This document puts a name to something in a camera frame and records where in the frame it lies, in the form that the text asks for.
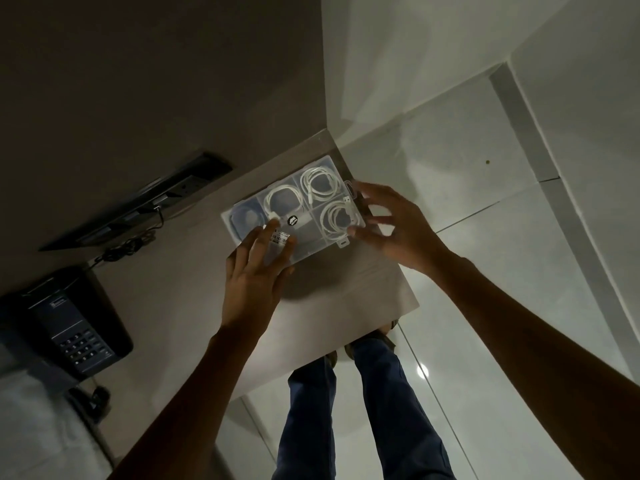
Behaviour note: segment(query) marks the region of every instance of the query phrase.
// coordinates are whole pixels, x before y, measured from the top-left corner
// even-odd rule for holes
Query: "shoe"
[[[396,350],[396,344],[391,341],[387,334],[389,333],[389,331],[393,330],[396,327],[397,323],[398,320],[393,320],[393,322],[391,322],[390,324],[382,325],[379,329],[369,332],[368,334],[364,335],[364,337],[373,337],[382,340],[387,345],[387,347],[389,347],[391,352],[393,352]],[[350,344],[344,346],[344,351],[347,352],[347,355],[351,360],[354,360],[352,344],[360,339],[363,339],[364,337],[356,339]]]
[[[333,352],[329,352],[325,355],[327,359],[329,359],[329,363],[331,364],[331,368],[335,369],[335,364],[338,363],[338,352],[334,350]]]

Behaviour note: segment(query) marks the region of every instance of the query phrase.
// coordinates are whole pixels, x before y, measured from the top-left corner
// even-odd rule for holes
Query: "leg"
[[[454,478],[442,440],[376,330],[351,344],[386,480]]]
[[[272,480],[335,478],[335,445],[331,409],[335,375],[327,357],[293,371],[289,378],[291,408]]]

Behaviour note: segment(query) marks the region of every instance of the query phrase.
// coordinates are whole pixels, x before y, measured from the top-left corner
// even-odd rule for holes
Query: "barcode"
[[[287,234],[286,232],[276,231],[271,236],[271,241],[276,244],[284,244],[288,238],[289,238],[289,234]]]

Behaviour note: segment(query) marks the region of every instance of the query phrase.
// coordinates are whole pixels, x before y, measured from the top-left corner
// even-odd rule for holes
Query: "gray floor border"
[[[507,64],[494,71],[489,80],[524,153],[540,183],[558,224],[578,261],[591,292],[624,357],[633,378],[640,383],[640,342],[620,303],[596,249],[576,212],[564,181],[546,144],[540,135],[533,115]]]

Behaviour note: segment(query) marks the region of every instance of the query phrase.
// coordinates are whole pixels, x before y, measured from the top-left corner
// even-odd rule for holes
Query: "person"
[[[438,238],[420,209],[393,189],[356,183],[368,205],[390,216],[391,236],[350,228],[354,238],[426,274],[446,293],[567,459],[587,480],[640,471],[640,388],[501,291]],[[256,228],[227,260],[219,331],[204,357],[109,477],[192,479],[206,468],[231,393],[280,300],[293,268],[293,238],[265,266],[277,221]],[[446,451],[402,372],[389,327],[350,345],[386,479],[453,478]],[[274,479],[335,476],[330,414],[335,376],[322,357],[289,379],[291,410]]]

